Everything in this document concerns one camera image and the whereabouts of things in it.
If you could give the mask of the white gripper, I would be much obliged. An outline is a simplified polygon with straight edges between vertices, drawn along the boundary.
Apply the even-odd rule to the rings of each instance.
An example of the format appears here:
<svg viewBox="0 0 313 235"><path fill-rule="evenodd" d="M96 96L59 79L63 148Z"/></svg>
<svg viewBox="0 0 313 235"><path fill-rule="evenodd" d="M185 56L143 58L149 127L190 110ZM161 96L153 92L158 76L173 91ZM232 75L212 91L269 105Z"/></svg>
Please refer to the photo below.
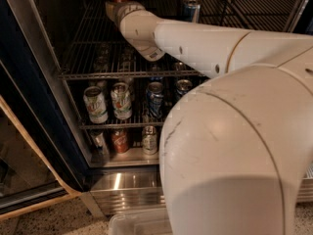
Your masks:
<svg viewBox="0 0 313 235"><path fill-rule="evenodd" d="M107 17L120 26L121 21L129 14L135 11L143 11L145 7L139 2L128 1L123 3L113 3L107 1L105 4Z"/></svg>

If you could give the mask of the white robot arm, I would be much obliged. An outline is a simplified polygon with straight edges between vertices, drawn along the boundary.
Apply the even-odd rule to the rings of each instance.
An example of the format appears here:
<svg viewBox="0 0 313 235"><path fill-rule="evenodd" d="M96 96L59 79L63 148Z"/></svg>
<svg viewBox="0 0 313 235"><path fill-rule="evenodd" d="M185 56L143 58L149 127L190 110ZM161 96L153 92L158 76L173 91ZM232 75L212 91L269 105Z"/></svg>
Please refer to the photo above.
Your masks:
<svg viewBox="0 0 313 235"><path fill-rule="evenodd" d="M206 76L160 135L173 235L292 235L313 159L313 36L166 20L137 2L106 12L145 59Z"/></svg>

